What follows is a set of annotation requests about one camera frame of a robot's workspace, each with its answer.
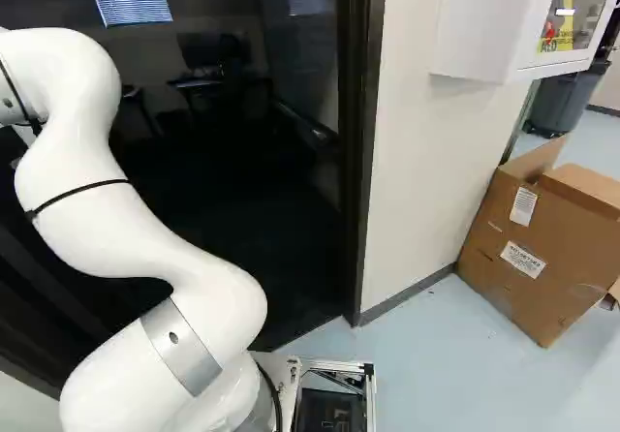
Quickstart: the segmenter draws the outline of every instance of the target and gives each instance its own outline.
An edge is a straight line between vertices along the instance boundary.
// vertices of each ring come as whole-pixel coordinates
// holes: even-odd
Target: wall-mounted cabinet
[[[442,0],[432,74],[505,82],[587,69],[617,0]]]

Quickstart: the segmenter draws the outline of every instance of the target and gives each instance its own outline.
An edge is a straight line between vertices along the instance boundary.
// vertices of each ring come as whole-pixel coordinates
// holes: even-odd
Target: wall
[[[620,36],[616,40],[615,45],[620,46]],[[620,59],[616,57],[617,52],[612,52],[609,55],[609,60],[615,62],[615,64],[611,65],[597,85],[590,99],[591,105],[620,110]]]
[[[62,432],[58,402],[0,372],[2,432]]]
[[[428,73],[440,0],[386,0],[361,309],[454,262],[530,81]]]

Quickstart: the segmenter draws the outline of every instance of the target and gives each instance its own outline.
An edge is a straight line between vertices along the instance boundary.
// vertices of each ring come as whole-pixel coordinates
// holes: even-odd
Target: gray trash can
[[[587,71],[543,79],[523,130],[547,139],[570,132],[610,65],[607,60],[595,60]]]

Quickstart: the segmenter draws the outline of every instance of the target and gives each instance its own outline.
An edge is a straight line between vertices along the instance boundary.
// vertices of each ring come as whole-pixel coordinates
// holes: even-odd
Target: barcode sticker
[[[539,196],[536,193],[519,187],[514,197],[514,204],[512,205],[511,221],[521,226],[528,227],[532,220],[532,214],[534,214],[534,207],[536,206],[538,198]]]
[[[511,241],[504,248],[500,258],[533,279],[538,278],[546,266],[546,262],[539,260],[536,256],[529,254]]]

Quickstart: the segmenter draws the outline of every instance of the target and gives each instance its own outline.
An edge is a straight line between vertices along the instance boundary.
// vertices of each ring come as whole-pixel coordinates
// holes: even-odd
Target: light blue floor
[[[620,118],[586,110],[568,137],[557,165],[576,163],[620,180]],[[534,135],[521,134],[512,157],[546,142]]]
[[[620,178],[620,119],[587,112],[563,159]],[[366,327],[339,319],[280,351],[373,361],[380,432],[620,427],[617,311],[590,310],[544,350],[452,275]]]

